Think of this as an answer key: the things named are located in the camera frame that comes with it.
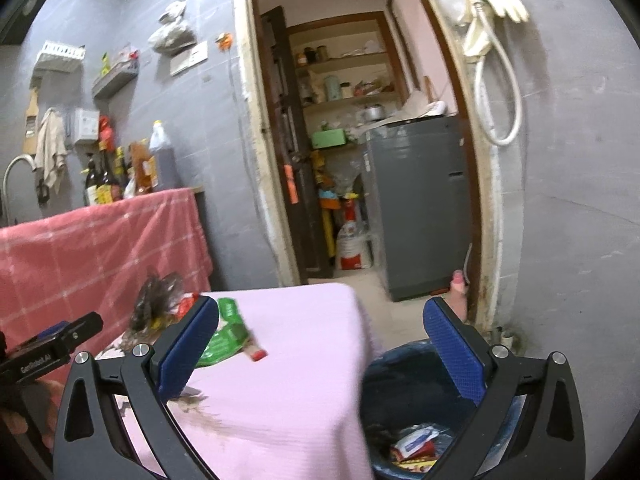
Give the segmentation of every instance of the metal bolt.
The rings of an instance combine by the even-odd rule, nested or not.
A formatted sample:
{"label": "metal bolt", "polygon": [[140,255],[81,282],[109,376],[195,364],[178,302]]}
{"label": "metal bolt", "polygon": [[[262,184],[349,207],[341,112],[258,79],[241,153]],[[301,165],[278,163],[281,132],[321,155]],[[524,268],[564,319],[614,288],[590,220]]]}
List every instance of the metal bolt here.
{"label": "metal bolt", "polygon": [[82,363],[85,363],[89,360],[89,352],[80,352],[77,356],[76,356],[76,363],[78,363],[79,365],[81,365]]}
{"label": "metal bolt", "polygon": [[504,359],[509,355],[509,349],[506,346],[496,345],[491,348],[491,353],[495,355],[498,359]]}
{"label": "metal bolt", "polygon": [[140,343],[139,345],[135,345],[133,347],[133,355],[136,357],[142,357],[143,355],[147,355],[149,353],[149,345],[146,343]]}
{"label": "metal bolt", "polygon": [[561,354],[560,352],[553,352],[551,354],[551,358],[557,365],[563,365],[566,362],[566,357],[564,357],[564,354]]}

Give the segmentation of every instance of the floor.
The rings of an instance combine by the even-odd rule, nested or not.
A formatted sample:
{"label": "floor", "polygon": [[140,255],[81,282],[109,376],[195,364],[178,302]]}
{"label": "floor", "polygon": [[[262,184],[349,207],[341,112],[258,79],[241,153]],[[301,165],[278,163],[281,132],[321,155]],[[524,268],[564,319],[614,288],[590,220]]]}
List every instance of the floor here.
{"label": "floor", "polygon": [[394,303],[386,295],[374,269],[341,270],[333,279],[309,280],[309,283],[329,282],[344,283],[356,290],[386,349],[426,338],[422,309],[430,296]]}

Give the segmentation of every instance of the green plastic packaging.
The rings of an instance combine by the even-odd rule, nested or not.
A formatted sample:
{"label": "green plastic packaging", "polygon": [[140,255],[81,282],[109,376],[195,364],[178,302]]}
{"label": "green plastic packaging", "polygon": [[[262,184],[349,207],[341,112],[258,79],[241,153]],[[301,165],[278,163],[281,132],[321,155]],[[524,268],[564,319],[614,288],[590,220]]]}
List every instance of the green plastic packaging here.
{"label": "green plastic packaging", "polygon": [[238,312],[236,300],[218,298],[220,317],[226,325],[216,330],[211,337],[205,351],[202,353],[197,367],[211,366],[236,355],[249,338],[249,331]]}

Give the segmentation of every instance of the dark wooden door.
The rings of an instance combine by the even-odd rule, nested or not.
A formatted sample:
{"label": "dark wooden door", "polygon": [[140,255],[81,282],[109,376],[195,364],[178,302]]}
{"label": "dark wooden door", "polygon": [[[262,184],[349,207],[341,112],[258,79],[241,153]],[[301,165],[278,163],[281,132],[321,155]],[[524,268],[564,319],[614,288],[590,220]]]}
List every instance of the dark wooden door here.
{"label": "dark wooden door", "polygon": [[264,47],[260,62],[265,80],[271,130],[287,206],[289,228],[300,278],[331,278],[333,269],[322,230],[318,190],[311,164],[311,142],[306,132],[296,67],[282,7],[260,17]]}

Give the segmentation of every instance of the wooden cutting board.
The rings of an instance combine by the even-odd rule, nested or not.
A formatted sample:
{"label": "wooden cutting board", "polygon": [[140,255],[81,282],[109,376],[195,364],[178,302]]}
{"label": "wooden cutting board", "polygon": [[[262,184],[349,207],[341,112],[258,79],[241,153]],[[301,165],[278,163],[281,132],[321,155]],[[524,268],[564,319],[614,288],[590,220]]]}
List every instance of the wooden cutting board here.
{"label": "wooden cutting board", "polygon": [[38,147],[38,89],[31,89],[31,101],[26,111],[22,152],[35,155]]}

